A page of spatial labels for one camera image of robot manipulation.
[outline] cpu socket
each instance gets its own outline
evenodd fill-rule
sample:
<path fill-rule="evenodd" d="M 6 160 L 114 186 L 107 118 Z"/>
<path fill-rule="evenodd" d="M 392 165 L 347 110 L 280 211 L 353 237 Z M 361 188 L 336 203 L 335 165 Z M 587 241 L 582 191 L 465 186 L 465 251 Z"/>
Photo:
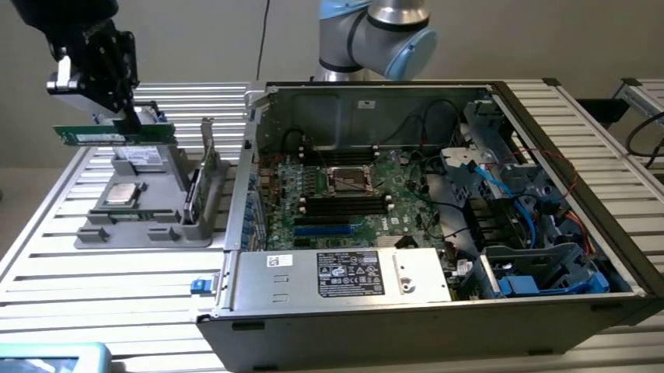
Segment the cpu socket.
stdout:
<path fill-rule="evenodd" d="M 357 167 L 329 167 L 328 174 L 328 193 L 363 193 L 372 194 L 372 174 L 368 166 Z"/>

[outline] robotic arm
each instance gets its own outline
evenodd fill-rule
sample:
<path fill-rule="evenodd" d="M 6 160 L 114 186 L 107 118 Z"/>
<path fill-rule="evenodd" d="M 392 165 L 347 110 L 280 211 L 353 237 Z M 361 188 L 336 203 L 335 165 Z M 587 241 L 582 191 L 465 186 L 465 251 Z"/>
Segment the robotic arm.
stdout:
<path fill-rule="evenodd" d="M 424 0 L 323 0 L 316 80 L 365 80 L 367 70 L 391 80 L 420 74 L 436 49 Z"/>
<path fill-rule="evenodd" d="M 117 0 L 13 0 L 23 21 L 46 35 L 58 62 L 49 94 L 111 118 L 121 134 L 135 134 L 138 86 L 134 35 L 115 29 Z"/>

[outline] sticker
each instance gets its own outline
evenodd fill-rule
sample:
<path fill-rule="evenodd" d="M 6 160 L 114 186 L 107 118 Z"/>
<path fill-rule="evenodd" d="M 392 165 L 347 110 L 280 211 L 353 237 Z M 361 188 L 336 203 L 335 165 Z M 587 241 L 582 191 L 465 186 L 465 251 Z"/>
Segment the sticker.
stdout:
<path fill-rule="evenodd" d="M 379 251 L 317 255 L 319 293 L 324 298 L 385 295 Z"/>
<path fill-rule="evenodd" d="M 474 269 L 474 262 L 465 259 L 457 261 L 457 275 L 467 276 L 468 272 Z"/>
<path fill-rule="evenodd" d="M 119 150 L 135 166 L 161 166 L 165 164 L 157 146 L 127 146 Z"/>
<path fill-rule="evenodd" d="M 293 266 L 293 255 L 269 255 L 269 267 L 290 267 Z"/>
<path fill-rule="evenodd" d="M 359 109 L 376 109 L 376 101 L 372 99 L 363 99 L 357 102 Z"/>
<path fill-rule="evenodd" d="M 78 134 L 81 142 L 125 142 L 127 139 L 121 134 Z"/>

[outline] blue latch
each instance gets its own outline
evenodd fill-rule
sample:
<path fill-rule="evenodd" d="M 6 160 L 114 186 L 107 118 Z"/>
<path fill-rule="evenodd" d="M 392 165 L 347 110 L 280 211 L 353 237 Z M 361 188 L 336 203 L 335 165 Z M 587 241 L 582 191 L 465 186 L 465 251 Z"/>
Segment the blue latch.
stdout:
<path fill-rule="evenodd" d="M 507 298 L 546 295 L 602 294 L 610 291 L 610 281 L 596 272 L 586 281 L 567 288 L 540 289 L 532 276 L 506 276 L 499 280 L 500 291 Z"/>
<path fill-rule="evenodd" d="M 212 280 L 200 278 L 192 283 L 192 294 L 210 294 L 212 293 Z"/>

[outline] motherboard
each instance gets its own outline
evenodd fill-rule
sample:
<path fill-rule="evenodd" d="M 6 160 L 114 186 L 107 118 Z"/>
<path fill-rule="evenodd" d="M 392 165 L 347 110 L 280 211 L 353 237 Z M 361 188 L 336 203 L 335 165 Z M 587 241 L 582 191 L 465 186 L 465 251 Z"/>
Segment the motherboard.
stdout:
<path fill-rule="evenodd" d="M 435 206 L 407 188 L 412 154 L 319 153 L 264 163 L 268 250 L 443 247 Z"/>

